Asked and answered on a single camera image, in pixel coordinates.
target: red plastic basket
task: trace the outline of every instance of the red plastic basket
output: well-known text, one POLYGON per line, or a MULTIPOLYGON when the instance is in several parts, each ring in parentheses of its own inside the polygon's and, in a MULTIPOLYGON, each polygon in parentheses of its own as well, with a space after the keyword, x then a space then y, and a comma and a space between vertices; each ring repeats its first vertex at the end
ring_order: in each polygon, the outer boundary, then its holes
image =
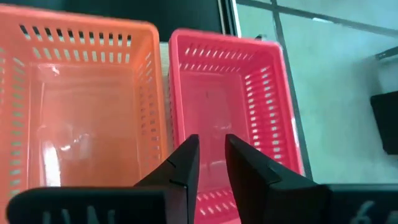
POLYGON ((176 30, 169 47, 174 144, 190 134, 200 137, 195 222, 239 223, 225 134, 303 174, 281 48, 192 30, 176 30))

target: tiled floor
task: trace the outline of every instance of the tiled floor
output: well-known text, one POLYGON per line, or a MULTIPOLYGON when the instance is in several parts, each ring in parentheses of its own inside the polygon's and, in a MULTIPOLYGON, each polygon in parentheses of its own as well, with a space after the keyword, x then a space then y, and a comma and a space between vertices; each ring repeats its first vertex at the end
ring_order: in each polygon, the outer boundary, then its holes
MULTIPOLYGON (((398 29, 395 0, 278 3, 398 29)), ((270 11, 238 5, 238 14, 243 37, 277 39, 270 11)), ((382 150, 369 101, 398 90, 398 60, 386 65, 372 57, 397 46, 398 39, 286 14, 280 19, 314 181, 398 183, 398 160, 382 150)))

